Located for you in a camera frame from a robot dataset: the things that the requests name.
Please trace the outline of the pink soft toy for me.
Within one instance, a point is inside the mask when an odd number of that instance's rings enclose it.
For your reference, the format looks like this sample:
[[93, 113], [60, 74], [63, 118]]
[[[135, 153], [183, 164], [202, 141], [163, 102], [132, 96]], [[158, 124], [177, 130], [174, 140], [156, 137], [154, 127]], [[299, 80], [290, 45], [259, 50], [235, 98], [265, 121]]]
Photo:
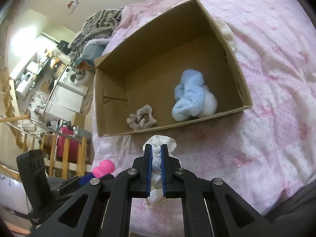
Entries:
[[115, 171], [114, 163], [109, 159], [104, 159], [98, 166], [92, 169], [92, 174], [96, 178], [101, 178], [106, 174], [112, 174]]

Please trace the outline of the white ruffled sock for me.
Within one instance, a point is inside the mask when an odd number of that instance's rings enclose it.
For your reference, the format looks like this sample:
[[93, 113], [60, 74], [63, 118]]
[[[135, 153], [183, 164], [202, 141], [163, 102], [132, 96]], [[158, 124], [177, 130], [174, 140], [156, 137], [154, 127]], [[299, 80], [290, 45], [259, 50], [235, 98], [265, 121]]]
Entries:
[[150, 144], [152, 148], [151, 188], [150, 196], [146, 199], [146, 203], [148, 206], [154, 206], [156, 203], [159, 203], [164, 199], [161, 175], [161, 145], [167, 145], [169, 156], [172, 157], [172, 153], [176, 149], [177, 143], [169, 136], [153, 135], [143, 145], [143, 151], [145, 151], [146, 144]]

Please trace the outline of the beige scrunchie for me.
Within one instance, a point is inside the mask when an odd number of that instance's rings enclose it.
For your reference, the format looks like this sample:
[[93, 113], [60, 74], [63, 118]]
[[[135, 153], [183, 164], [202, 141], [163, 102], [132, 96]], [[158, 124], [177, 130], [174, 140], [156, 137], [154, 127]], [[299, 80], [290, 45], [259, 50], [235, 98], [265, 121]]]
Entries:
[[153, 109], [149, 104], [138, 109], [136, 114], [130, 114], [126, 123], [135, 131], [152, 128], [157, 124], [153, 117]]

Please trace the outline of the fluffy light blue sock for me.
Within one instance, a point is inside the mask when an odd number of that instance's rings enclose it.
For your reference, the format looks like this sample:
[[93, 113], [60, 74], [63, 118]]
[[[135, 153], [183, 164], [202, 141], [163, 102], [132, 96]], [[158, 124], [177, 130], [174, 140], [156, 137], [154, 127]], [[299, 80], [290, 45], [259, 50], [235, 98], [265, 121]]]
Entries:
[[182, 73], [180, 83], [175, 87], [175, 105], [172, 108], [174, 120], [183, 122], [191, 117], [202, 118], [211, 114], [205, 110], [206, 94], [203, 74], [188, 69]]

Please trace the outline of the wooden chair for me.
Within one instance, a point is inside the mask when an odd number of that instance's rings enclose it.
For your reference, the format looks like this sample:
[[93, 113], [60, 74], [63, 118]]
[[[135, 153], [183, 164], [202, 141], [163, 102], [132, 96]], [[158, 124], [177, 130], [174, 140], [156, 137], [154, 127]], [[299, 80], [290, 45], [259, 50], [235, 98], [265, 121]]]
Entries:
[[84, 176], [92, 172], [87, 160], [88, 140], [76, 139], [70, 135], [45, 134], [40, 139], [44, 164], [49, 177], [64, 180], [72, 176]]

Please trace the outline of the white kitchen cabinet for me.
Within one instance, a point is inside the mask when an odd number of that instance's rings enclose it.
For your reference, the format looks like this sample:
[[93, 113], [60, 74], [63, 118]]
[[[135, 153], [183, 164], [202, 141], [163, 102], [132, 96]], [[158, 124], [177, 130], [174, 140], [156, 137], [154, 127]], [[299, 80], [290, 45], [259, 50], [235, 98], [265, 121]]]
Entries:
[[42, 120], [45, 122], [59, 119], [71, 121], [76, 113], [80, 113], [83, 99], [82, 95], [56, 85], [44, 107]]

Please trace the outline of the pink patterned bed quilt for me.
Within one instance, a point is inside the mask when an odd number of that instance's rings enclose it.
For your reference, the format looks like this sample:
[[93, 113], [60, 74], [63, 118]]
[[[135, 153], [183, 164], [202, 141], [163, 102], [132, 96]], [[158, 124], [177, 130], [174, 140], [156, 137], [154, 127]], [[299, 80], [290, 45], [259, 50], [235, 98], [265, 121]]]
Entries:
[[[107, 51], [185, 1], [127, 5]], [[185, 169], [222, 178], [266, 215], [315, 181], [315, 28], [297, 0], [200, 1], [232, 30], [253, 105], [162, 134]]]

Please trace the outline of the white washing machine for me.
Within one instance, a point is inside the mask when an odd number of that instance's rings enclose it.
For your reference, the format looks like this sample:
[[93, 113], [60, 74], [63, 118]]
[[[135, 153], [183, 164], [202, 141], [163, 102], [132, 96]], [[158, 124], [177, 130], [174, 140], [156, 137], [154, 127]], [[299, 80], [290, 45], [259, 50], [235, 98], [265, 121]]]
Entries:
[[85, 97], [88, 92], [86, 84], [91, 78], [92, 73], [81, 70], [75, 71], [72, 67], [67, 66], [60, 76], [58, 85]]

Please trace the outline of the white fluffy sock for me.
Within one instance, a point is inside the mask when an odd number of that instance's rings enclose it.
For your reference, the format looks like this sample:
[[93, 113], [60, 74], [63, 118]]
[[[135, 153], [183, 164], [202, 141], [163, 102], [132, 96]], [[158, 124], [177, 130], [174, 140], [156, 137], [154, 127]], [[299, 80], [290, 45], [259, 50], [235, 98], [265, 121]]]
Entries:
[[205, 90], [205, 106], [201, 112], [197, 115], [198, 118], [212, 116], [217, 110], [217, 99], [215, 96], [208, 90]]

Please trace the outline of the blue fur-trimmed jacket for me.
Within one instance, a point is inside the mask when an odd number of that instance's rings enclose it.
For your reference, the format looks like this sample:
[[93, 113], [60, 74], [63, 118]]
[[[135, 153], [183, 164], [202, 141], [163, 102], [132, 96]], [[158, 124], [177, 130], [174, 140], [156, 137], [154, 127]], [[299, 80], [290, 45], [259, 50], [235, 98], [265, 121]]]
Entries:
[[110, 38], [93, 39], [86, 43], [83, 52], [74, 62], [77, 69], [88, 70], [95, 67], [94, 59], [102, 55], [106, 46], [110, 42]]

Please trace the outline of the brown cardboard box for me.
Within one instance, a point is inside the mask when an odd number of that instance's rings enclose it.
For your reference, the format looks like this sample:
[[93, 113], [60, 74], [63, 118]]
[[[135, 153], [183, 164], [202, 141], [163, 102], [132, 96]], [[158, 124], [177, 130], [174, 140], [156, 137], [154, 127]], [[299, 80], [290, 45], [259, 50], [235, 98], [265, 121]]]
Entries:
[[145, 105], [153, 109], [154, 131], [180, 126], [171, 111], [175, 87], [187, 69], [203, 74], [218, 102], [216, 117], [252, 106], [236, 56], [200, 0], [151, 20], [96, 58], [95, 67], [98, 136], [133, 134], [126, 120]]

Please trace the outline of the patterned knit sweater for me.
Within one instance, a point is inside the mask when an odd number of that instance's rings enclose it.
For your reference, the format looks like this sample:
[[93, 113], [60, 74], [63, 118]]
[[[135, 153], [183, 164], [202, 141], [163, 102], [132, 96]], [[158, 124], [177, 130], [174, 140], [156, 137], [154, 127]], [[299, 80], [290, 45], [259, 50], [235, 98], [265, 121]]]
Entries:
[[69, 44], [71, 64], [79, 58], [88, 41], [94, 39], [109, 39], [120, 24], [123, 9], [100, 10], [89, 16], [74, 40]]

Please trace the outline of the white cloth behind box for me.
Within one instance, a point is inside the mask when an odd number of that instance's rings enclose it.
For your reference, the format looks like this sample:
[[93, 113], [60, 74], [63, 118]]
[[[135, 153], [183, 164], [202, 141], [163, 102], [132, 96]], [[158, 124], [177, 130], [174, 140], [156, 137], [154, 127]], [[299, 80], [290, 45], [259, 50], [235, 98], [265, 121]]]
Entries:
[[225, 22], [223, 22], [222, 20], [219, 20], [218, 18], [213, 18], [213, 20], [216, 23], [216, 25], [218, 26], [218, 28], [220, 29], [221, 33], [223, 34], [223, 36], [226, 39], [226, 41], [228, 42], [228, 44], [230, 45], [232, 51], [236, 52], [237, 51], [237, 44], [235, 41], [235, 36], [234, 36], [232, 30], [230, 29], [230, 27]]

